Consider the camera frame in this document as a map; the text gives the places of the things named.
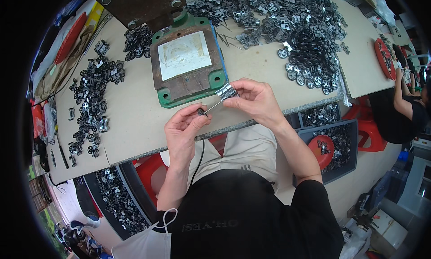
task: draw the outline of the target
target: person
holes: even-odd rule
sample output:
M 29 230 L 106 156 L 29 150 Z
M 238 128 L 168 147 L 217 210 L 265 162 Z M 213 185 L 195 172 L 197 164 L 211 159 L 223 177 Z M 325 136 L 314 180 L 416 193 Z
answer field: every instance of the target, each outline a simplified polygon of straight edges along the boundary
M 422 92 L 412 93 L 405 81 L 403 70 L 396 69 L 395 88 L 369 95 L 373 118 L 383 139 L 394 144 L 412 141 L 426 127 L 431 116 L 431 84 Z
M 166 123 L 169 169 L 157 201 L 157 224 L 112 249 L 118 258 L 338 258 L 343 246 L 314 154 L 289 125 L 269 84 L 231 82 L 240 97 L 225 107 L 259 124 L 230 132 L 221 157 L 194 141 L 212 115 L 189 105 Z M 277 142 L 297 178 L 290 206 L 276 196 Z

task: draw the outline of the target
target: black t-shirt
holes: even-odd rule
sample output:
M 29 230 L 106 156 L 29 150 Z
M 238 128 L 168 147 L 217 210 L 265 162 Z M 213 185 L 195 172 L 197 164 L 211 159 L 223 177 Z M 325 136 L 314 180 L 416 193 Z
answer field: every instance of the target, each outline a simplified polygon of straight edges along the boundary
M 168 231 L 171 258 L 338 258 L 343 246 L 320 182 L 301 182 L 287 206 L 267 180 L 244 170 L 219 170 L 193 184 Z
M 369 95 L 374 121 L 380 135 L 387 142 L 403 144 L 413 140 L 429 121 L 426 108 L 415 100 L 417 96 L 403 96 L 412 104 L 413 116 L 409 120 L 394 107 L 394 89 L 385 89 Z

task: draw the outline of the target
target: white face mask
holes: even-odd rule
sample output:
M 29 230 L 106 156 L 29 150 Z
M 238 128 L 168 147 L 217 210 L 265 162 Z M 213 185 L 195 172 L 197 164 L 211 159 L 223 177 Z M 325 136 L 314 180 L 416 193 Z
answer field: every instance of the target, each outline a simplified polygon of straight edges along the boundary
M 175 210 L 174 218 L 166 224 L 166 213 Z M 163 226 L 158 227 L 157 223 L 148 229 L 129 237 L 120 244 L 112 248 L 112 255 L 115 259 L 129 258 L 164 258 L 171 257 L 171 233 L 168 233 L 168 225 L 177 218 L 178 210 L 170 208 L 163 214 Z M 164 228 L 165 233 L 153 231 L 153 228 Z

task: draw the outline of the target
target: ear loop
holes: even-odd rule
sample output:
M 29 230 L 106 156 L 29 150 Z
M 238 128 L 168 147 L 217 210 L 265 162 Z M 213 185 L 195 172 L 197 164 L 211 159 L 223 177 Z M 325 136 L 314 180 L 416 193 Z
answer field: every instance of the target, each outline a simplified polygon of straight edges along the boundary
M 175 216 L 174 216 L 174 218 L 170 222 L 166 223 L 166 220 L 165 220 L 166 214 L 169 211 L 173 210 L 173 209 L 175 210 Z M 165 213 L 163 214 L 163 224 L 164 224 L 164 226 L 160 226 L 160 227 L 159 226 L 155 226 L 155 228 L 159 228 L 159 229 L 165 228 L 166 235 L 168 235 L 168 225 L 171 224 L 175 220 L 175 218 L 177 218 L 177 214 L 178 214 L 178 209 L 176 209 L 176 208 L 170 208 L 170 209 L 166 210 Z

